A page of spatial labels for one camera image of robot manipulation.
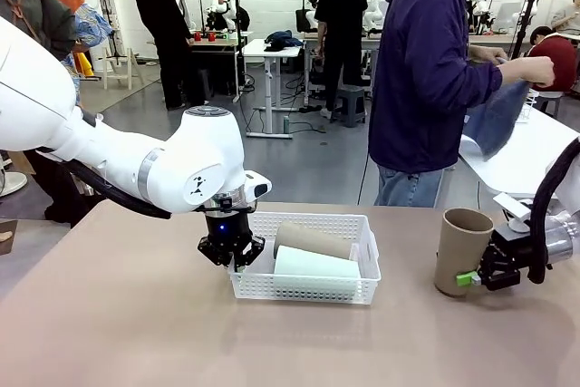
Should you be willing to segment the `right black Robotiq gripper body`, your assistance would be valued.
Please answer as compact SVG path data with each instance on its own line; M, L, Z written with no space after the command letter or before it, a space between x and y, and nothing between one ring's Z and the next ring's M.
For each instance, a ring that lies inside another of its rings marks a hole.
M522 269L539 261L543 267L550 268L546 236L534 236L529 232L517 233L509 227L499 227L493 231L490 243L501 252L498 270Z

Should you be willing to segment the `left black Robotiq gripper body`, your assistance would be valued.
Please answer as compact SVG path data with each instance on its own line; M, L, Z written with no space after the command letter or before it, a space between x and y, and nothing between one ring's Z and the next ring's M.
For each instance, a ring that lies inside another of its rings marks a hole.
M207 236L234 238L236 240L234 249L243 237L253 236L246 213L230 214L221 218L206 216L206 223L208 227Z

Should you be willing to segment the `person's left hand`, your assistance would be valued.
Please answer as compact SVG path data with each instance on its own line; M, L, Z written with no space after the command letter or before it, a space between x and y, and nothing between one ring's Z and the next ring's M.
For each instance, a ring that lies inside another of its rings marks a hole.
M469 59L480 63L499 65L508 59L507 54L499 47L486 47L470 44L468 46Z

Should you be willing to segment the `person's right hand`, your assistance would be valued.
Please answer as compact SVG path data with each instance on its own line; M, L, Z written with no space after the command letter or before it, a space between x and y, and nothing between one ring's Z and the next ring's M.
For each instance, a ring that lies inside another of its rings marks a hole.
M498 66L502 83L525 81L539 87L552 86L555 80L554 64L547 56L521 57Z

